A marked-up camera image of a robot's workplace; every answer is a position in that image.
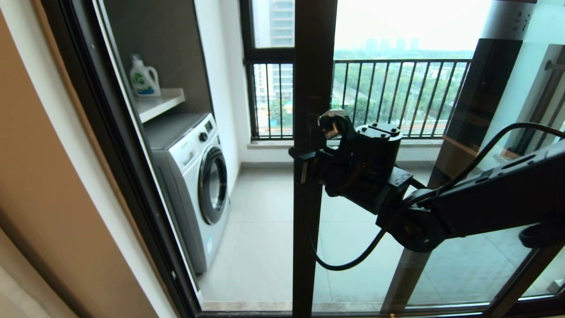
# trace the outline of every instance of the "window sill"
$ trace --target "window sill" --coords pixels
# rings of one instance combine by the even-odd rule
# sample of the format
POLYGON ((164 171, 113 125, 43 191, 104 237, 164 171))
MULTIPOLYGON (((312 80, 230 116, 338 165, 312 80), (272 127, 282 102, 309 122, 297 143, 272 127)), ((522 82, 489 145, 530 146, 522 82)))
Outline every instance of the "window sill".
MULTIPOLYGON (((401 141, 400 145, 402 148, 439 147, 443 142, 443 139, 405 139, 401 141)), ((293 140, 251 141, 247 145, 247 149, 288 149, 293 145, 293 140)), ((339 145, 339 141, 331 140, 328 142, 328 145, 337 146, 339 145)))

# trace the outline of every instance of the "washing machine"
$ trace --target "washing machine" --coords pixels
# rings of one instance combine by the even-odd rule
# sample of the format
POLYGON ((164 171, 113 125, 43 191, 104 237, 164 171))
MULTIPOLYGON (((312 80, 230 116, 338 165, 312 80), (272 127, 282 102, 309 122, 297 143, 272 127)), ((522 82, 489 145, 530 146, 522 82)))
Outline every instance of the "washing machine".
POLYGON ((181 247, 196 273, 209 267, 229 211, 228 175, 212 114, 161 115, 144 125, 181 247))

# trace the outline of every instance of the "metal railing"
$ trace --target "metal railing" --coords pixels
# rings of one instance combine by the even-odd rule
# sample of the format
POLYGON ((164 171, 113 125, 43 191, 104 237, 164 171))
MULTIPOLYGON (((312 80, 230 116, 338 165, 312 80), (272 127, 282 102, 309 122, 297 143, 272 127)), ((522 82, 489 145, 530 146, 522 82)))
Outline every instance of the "metal railing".
MULTIPOLYGON (((388 122, 405 138, 441 138, 470 59, 337 60, 332 109, 345 109, 355 126, 388 122)), ((292 128, 292 64, 251 63, 252 140, 288 140, 292 128)))

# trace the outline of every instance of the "white shelf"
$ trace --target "white shelf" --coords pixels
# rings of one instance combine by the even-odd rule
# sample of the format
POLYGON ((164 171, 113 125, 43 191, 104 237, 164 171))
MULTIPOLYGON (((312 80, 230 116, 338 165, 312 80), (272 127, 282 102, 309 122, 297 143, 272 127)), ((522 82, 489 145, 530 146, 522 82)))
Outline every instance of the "white shelf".
POLYGON ((184 102, 184 91, 182 88, 162 88, 159 97, 136 96, 133 101, 141 122, 145 123, 184 102))

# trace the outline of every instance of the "sky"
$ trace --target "sky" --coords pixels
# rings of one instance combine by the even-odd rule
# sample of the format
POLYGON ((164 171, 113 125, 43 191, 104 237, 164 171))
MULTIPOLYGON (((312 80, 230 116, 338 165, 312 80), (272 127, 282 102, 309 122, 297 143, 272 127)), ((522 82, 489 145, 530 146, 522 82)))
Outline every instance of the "sky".
POLYGON ((419 39, 423 50, 474 50, 493 0, 339 0, 335 49, 368 38, 419 39))

